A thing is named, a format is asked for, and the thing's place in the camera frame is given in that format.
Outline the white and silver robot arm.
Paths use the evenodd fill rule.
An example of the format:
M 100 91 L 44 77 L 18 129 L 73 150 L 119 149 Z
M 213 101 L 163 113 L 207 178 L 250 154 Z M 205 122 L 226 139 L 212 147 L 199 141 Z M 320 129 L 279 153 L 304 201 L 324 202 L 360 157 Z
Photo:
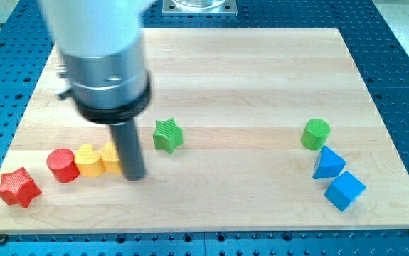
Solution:
M 144 62 L 142 13 L 147 0 L 40 0 L 64 63 L 70 96 L 87 120 L 110 126 L 121 169 L 129 181 L 146 168 L 134 118 L 149 104 L 152 87 Z

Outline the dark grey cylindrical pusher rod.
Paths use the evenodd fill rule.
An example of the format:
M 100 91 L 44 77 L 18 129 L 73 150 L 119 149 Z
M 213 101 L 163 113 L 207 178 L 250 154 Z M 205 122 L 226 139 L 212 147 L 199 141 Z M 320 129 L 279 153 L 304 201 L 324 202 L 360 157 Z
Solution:
M 117 148 L 123 176 L 128 181 L 142 180 L 146 169 L 135 121 L 130 119 L 124 123 L 111 125 L 110 131 Z

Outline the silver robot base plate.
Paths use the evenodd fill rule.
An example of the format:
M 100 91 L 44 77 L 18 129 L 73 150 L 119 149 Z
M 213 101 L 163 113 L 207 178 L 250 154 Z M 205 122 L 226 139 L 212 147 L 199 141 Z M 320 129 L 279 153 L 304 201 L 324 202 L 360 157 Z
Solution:
M 236 16 L 236 0 L 163 0 L 164 16 Z

